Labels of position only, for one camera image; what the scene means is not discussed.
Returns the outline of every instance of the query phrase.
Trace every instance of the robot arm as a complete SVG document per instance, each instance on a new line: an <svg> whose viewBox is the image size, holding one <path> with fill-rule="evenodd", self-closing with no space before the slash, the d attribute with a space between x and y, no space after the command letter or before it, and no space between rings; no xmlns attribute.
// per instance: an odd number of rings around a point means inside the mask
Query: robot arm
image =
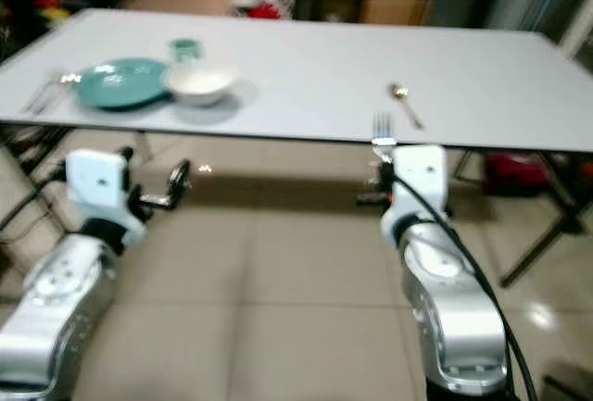
<svg viewBox="0 0 593 401"><path fill-rule="evenodd" d="M67 234L29 273L18 307L0 330L0 400L63 400L71 396L82 353L109 306L120 256L138 243L154 208L174 209L189 185L183 161L166 195L131 188L132 150L79 150L63 169L82 227Z"/></svg>
<svg viewBox="0 0 593 401"><path fill-rule="evenodd" d="M403 146L379 169L385 239L400 253L404 293L420 336L427 399L511 400L507 335L498 307L475 269L434 215L396 178L413 183L425 203L444 208L447 168L439 146Z"/></svg>

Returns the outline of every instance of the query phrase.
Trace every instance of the white table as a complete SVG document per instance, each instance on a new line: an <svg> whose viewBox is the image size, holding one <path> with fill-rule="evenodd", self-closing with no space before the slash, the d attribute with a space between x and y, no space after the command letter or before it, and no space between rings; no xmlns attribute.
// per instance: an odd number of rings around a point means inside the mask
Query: white table
<svg viewBox="0 0 593 401"><path fill-rule="evenodd" d="M109 114L66 100L19 112L52 69L114 58L171 60L169 42L200 40L243 79L210 110L171 104ZM426 125L387 93L410 89ZM0 121L87 128L368 142L392 110L402 143L593 151L593 81L533 33L386 27L87 10L0 67Z"/></svg>

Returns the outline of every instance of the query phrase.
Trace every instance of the green cup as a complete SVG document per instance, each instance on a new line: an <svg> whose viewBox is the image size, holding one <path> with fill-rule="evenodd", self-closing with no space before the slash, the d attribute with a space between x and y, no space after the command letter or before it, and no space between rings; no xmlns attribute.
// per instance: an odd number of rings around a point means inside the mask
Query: green cup
<svg viewBox="0 0 593 401"><path fill-rule="evenodd" d="M175 61L184 62L197 60L203 56L202 44L190 38L180 38L171 42Z"/></svg>

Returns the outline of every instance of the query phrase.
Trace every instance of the fork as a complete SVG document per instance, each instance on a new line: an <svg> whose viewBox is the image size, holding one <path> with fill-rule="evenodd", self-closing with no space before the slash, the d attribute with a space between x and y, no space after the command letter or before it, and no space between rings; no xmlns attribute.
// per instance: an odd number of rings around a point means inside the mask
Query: fork
<svg viewBox="0 0 593 401"><path fill-rule="evenodd" d="M391 152L397 145L392 126L388 112L377 112L372 119L372 151L386 163L392 163Z"/></svg>

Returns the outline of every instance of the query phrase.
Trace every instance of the beige floor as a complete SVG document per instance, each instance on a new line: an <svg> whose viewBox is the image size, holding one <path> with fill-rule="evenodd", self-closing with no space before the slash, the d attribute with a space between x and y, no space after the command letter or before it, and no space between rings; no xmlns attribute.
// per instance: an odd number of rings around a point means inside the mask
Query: beige floor
<svg viewBox="0 0 593 401"><path fill-rule="evenodd" d="M149 140L157 154L134 177L149 189L159 191L181 157L215 174L197 176L183 205L151 220L122 260L74 399L423 399L397 252L379 234L379 213L354 206L372 174L367 147ZM123 144L130 134L75 132L54 158ZM545 198L485 198L453 182L451 199L453 224L493 283L554 218ZM498 291L543 399L562 399L543 389L545 372L593 393L572 370L593 369L590 242L565 237Z"/></svg>

